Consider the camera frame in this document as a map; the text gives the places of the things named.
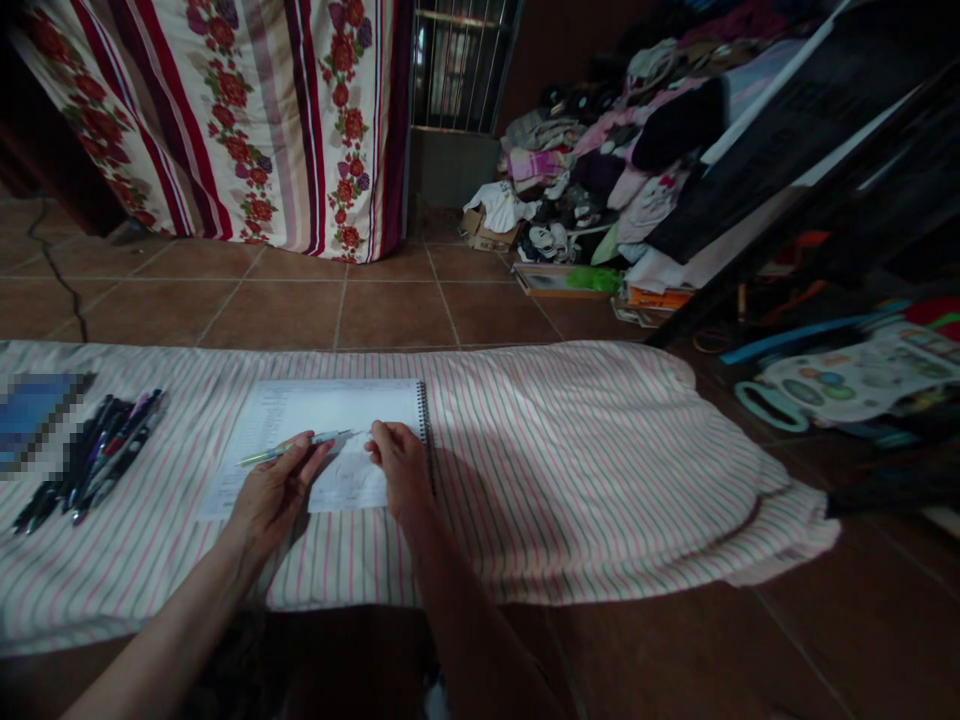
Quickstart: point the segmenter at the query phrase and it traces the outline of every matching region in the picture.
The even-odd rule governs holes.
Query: pile of clothes
[[[805,11],[810,3],[795,5]],[[704,151],[798,55],[816,23],[796,19],[775,0],[747,0],[637,52],[620,98],[591,125],[573,112],[551,115],[560,106],[512,122],[501,140],[502,185],[517,202],[536,201],[526,203],[521,257],[640,267],[628,281],[665,287],[647,282],[644,269],[663,263],[644,240],[702,175]]]

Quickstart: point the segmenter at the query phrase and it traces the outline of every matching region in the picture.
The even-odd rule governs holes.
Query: wall
[[[434,207],[463,207],[494,179],[500,143],[494,138],[413,128],[410,198]]]
[[[544,87],[582,80],[590,56],[612,52],[623,32],[656,5],[657,0],[526,0],[497,137],[537,106]]]

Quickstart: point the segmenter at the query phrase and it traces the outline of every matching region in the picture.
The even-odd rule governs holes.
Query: left hand
[[[307,431],[288,440],[293,446],[251,470],[237,495],[221,538],[249,553],[255,563],[265,564],[283,543],[320,464],[335,444],[329,440],[312,446],[313,434]]]

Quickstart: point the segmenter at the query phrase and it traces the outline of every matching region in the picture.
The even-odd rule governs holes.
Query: red flower pattern
[[[250,212],[257,220],[262,222],[270,222],[270,218],[273,217],[274,208],[266,200],[252,200],[250,202]]]
[[[347,22],[355,28],[360,27],[364,14],[362,0],[350,0],[347,3]]]
[[[356,65],[363,58],[364,49],[372,41],[370,20],[362,0],[341,0],[328,6],[335,30],[330,52],[320,61],[320,75],[331,87],[331,99],[337,109],[335,128],[340,134],[344,155],[337,162],[340,180],[337,187],[327,193],[327,204],[334,213],[337,231],[334,238],[342,249],[340,260],[355,263],[359,246],[366,241],[351,222],[349,210],[353,209],[364,192],[370,190],[370,175],[367,174],[365,158],[361,155],[363,138],[370,129],[363,122],[360,108],[348,107],[350,83],[356,75]]]
[[[227,148],[227,152],[230,153],[230,157],[232,157],[238,163],[243,163],[246,165],[252,160],[250,157],[250,146],[240,138],[228,137],[224,141],[224,146]]]
[[[60,111],[87,154],[127,212],[148,227],[162,231],[163,228],[153,227],[157,220],[146,210],[147,195],[134,184],[124,167],[130,163],[123,149],[124,133],[133,132],[130,120],[112,101],[108,103],[106,88],[90,74],[83,57],[54,27],[44,10],[32,8],[21,17],[24,30],[37,51],[59,66],[54,77],[69,93],[70,100]]]
[[[217,122],[227,128],[233,127],[237,122],[230,109],[223,105],[213,106],[213,116],[217,119]]]
[[[333,91],[333,104],[337,107],[343,107],[350,100],[350,91],[343,83],[337,84],[337,89]]]
[[[330,55],[333,57],[333,66],[339,72],[349,72],[353,67],[353,45],[345,36],[336,35],[333,38]]]
[[[249,136],[240,128],[248,125],[242,113],[232,108],[247,106],[247,94],[253,88],[244,79],[237,62],[240,50],[236,47],[237,11],[230,0],[186,0],[185,15],[190,30],[204,37],[211,51],[204,76],[204,84],[216,98],[210,114],[210,136],[223,145],[235,163],[234,173],[246,181],[248,191],[240,202],[245,215],[245,227],[240,238],[247,243],[262,244],[271,232],[267,223],[277,208],[268,199],[270,173],[273,161],[250,143]]]
[[[247,88],[243,80],[234,73],[226,73],[222,70],[217,75],[217,82],[220,86],[220,94],[223,95],[227,105],[234,107],[247,106]]]
[[[207,23],[207,30],[220,47],[233,45],[233,30],[223,18],[214,18]]]
[[[103,102],[107,98],[107,91],[89,75],[77,76],[77,89],[94,102]]]

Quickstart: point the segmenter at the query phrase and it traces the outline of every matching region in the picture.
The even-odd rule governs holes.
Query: hand
[[[257,465],[240,489],[230,520],[221,536],[237,543],[255,563],[264,564],[286,538],[335,441],[312,446],[313,431],[287,442],[293,446],[280,457]]]
[[[420,438],[403,423],[379,420],[370,433],[373,440],[364,449],[387,476],[387,511],[400,527],[423,510],[436,510],[427,475],[427,453]]]

